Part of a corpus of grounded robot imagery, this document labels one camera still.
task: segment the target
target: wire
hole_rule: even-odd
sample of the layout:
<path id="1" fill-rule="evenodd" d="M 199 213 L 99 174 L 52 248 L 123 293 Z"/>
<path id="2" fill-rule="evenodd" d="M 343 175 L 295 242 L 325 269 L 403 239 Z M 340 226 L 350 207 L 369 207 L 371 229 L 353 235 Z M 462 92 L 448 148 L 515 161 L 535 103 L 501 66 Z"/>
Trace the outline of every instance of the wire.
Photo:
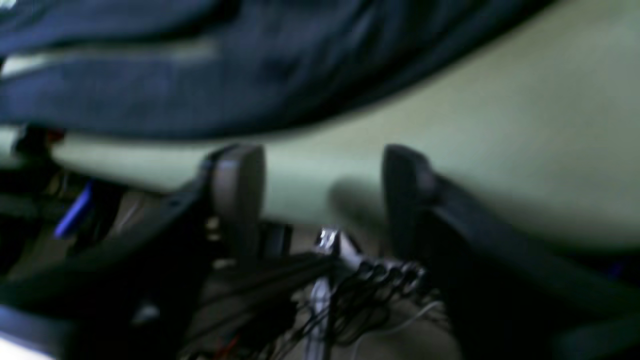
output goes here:
<path id="1" fill-rule="evenodd" d="M 277 345 L 277 340 L 269 345 L 269 347 L 267 349 L 267 354 L 265 356 L 265 360 L 272 360 L 273 359 L 273 356 L 276 353 L 276 347 L 277 346 L 278 346 Z"/>
<path id="2" fill-rule="evenodd" d="M 289 353 L 294 348 L 296 348 L 296 346 L 298 346 L 300 341 L 302 341 L 302 339 L 304 338 L 304 336 L 296 336 L 294 333 L 287 341 L 282 344 L 282 346 L 278 349 L 278 351 L 275 352 L 275 354 L 271 356 L 271 358 L 273 360 L 283 360 L 285 356 L 289 355 Z"/>
<path id="3" fill-rule="evenodd" d="M 122 229 L 125 227 L 125 225 L 127 225 L 127 223 L 129 223 L 129 221 L 131 220 L 131 218 L 133 217 L 133 215 L 135 215 L 138 210 L 140 210 L 141 208 L 141 203 L 142 203 L 142 198 L 138 198 L 138 200 L 133 204 L 133 206 L 131 206 L 129 208 L 129 210 L 127 211 L 127 213 L 122 217 L 122 219 L 118 222 L 118 224 L 115 226 L 115 230 L 118 233 L 122 232 Z"/>
<path id="4" fill-rule="evenodd" d="M 387 323 L 390 318 L 390 308 L 389 303 L 394 296 L 394 290 L 386 294 L 385 296 L 379 297 L 378 295 L 383 294 L 383 290 L 387 287 L 387 284 L 375 284 L 372 287 L 372 291 L 363 292 L 359 294 L 359 301 L 356 299 L 351 299 L 348 305 L 345 308 L 337 310 L 338 319 L 335 322 L 335 327 L 333 328 L 333 342 L 338 346 L 351 346 L 358 340 L 358 338 L 364 334 L 365 332 L 374 330 L 375 328 L 381 327 L 385 323 Z M 382 318 L 376 320 L 374 323 L 371 323 L 372 318 L 377 318 L 377 314 L 382 311 Z M 365 313 L 364 319 L 358 321 L 359 326 L 355 331 L 349 331 L 352 329 L 350 326 L 354 321 L 361 319 L 361 314 Z M 350 332 L 350 334 L 344 338 L 342 335 Z"/>
<path id="5" fill-rule="evenodd" d="M 226 347 L 223 347 L 216 353 L 214 360 L 226 359 L 227 355 L 229 355 L 229 352 L 235 347 L 237 342 L 238 342 L 238 337 L 236 336 L 233 340 L 229 342 L 229 344 Z"/>
<path id="6" fill-rule="evenodd" d="M 358 359 L 358 349 L 360 348 L 360 344 L 362 344 L 362 341 L 364 339 L 370 338 L 370 337 L 373 337 L 373 336 L 391 335 L 391 334 L 395 334 L 395 333 L 397 333 L 399 331 L 402 331 L 405 328 L 407 328 L 409 325 L 413 324 L 414 321 L 418 320 L 420 317 L 424 316 L 426 313 L 431 311 L 434 307 L 442 305 L 442 304 L 443 304 L 443 302 L 441 302 L 441 301 L 434 301 L 434 302 L 428 304 L 427 306 L 423 307 L 422 310 L 418 311 L 418 313 L 416 315 L 414 315 L 409 320 L 403 322 L 402 324 L 398 325 L 397 327 L 391 328 L 389 330 L 372 331 L 372 332 L 368 332 L 367 334 L 362 335 L 360 337 L 360 339 L 358 339 L 358 341 L 356 341 L 356 343 L 354 345 L 353 354 L 351 355 L 351 360 L 357 360 Z"/>
<path id="7" fill-rule="evenodd" d="M 54 196 L 57 198 L 64 197 L 65 193 L 67 192 L 68 184 L 69 184 L 69 172 L 62 171 L 61 174 L 58 176 L 58 186 L 56 187 Z"/>

